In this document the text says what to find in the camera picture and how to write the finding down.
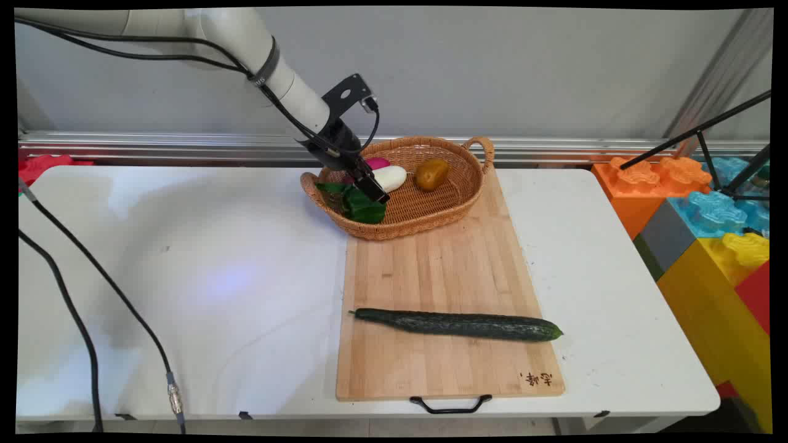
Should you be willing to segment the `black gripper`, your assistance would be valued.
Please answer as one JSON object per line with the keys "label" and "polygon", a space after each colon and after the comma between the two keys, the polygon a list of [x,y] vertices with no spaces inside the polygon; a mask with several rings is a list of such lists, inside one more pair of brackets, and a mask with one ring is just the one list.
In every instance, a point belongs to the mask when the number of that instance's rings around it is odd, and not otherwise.
{"label": "black gripper", "polygon": [[349,129],[342,118],[329,121],[320,132],[299,124],[299,131],[306,137],[301,145],[324,167],[350,172],[358,190],[372,202],[388,202],[390,196],[376,180],[374,171],[366,162],[361,162],[362,145],[357,135]]}

